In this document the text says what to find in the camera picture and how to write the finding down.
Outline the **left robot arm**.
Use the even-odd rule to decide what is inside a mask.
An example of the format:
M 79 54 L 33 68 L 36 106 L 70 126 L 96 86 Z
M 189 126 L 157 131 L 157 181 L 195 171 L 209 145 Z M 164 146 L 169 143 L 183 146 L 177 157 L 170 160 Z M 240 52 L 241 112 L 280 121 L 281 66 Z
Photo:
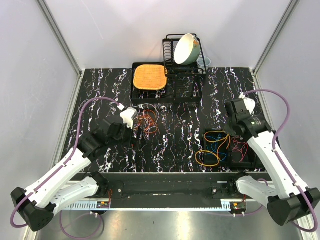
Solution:
M 27 188 L 17 187 L 11 199 L 25 226 L 37 232 L 47 226 L 54 216 L 77 201 L 103 198 L 109 193 L 109 182 L 98 172 L 64 188 L 81 170 L 106 154 L 111 146 L 130 143 L 134 129 L 133 116 L 107 117 L 91 131 L 83 134 L 67 155 L 41 179 Z

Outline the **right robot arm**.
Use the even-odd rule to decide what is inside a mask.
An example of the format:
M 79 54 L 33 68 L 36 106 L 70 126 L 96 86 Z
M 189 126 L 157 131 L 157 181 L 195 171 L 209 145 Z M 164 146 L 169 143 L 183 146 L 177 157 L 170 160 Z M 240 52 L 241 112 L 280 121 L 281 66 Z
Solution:
M 318 188 L 309 186 L 299 177 L 277 143 L 266 119 L 253 115 L 256 103 L 248 97 L 227 101 L 224 104 L 228 121 L 228 134 L 240 137 L 254 151 L 267 170 L 273 187 L 258 182 L 241 172 L 227 182 L 232 198 L 246 195 L 267 208 L 275 223 L 283 226 L 311 214 L 320 202 Z

